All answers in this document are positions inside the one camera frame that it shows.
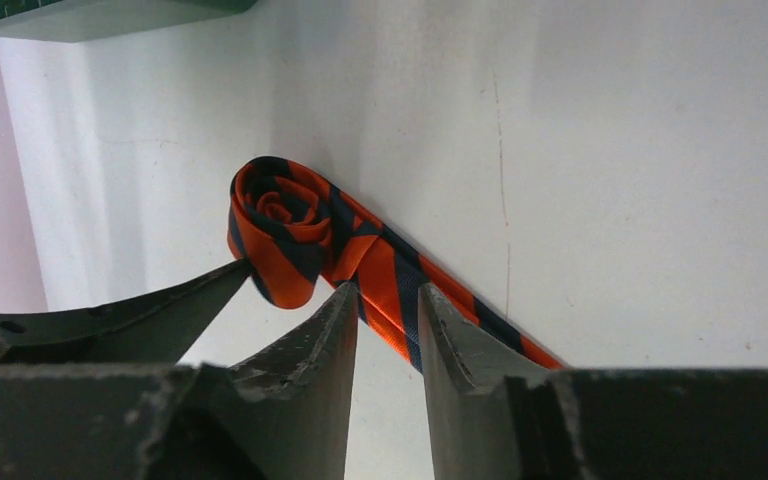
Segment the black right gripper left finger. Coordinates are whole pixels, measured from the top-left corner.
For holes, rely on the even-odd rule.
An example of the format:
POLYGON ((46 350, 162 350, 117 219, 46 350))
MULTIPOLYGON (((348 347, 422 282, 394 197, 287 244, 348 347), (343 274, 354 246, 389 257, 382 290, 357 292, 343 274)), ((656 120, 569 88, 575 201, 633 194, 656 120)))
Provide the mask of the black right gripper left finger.
POLYGON ((0 366, 0 479, 340 479, 357 330, 345 284, 231 368, 0 366))

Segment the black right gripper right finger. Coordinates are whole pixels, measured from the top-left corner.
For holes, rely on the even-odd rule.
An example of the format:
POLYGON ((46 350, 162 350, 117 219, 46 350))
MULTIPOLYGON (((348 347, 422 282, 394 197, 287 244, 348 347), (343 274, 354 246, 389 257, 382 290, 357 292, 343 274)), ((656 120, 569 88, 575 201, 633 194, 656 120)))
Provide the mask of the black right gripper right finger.
POLYGON ((768 369, 548 370, 419 291, 439 479, 768 479, 768 369))

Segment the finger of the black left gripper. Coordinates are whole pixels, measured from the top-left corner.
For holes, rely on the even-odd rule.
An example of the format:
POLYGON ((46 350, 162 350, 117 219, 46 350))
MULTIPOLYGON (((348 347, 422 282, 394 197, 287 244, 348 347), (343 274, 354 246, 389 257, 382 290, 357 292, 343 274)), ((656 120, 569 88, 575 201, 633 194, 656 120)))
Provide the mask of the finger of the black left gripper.
POLYGON ((0 313, 0 364, 175 363, 253 272, 236 260, 137 297, 44 313, 0 313))

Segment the orange navy striped tie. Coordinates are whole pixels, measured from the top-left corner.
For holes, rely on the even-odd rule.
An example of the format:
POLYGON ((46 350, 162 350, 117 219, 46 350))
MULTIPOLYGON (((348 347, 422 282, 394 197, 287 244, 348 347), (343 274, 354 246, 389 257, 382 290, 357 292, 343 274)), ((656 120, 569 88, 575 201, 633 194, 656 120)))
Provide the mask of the orange navy striped tie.
POLYGON ((251 263, 257 289, 273 306, 304 306, 320 279, 334 288, 351 283, 360 318, 420 370, 418 293, 432 283, 503 345, 541 367, 561 367, 555 355, 314 170, 280 157, 257 157, 234 175, 229 197, 229 249, 251 263))

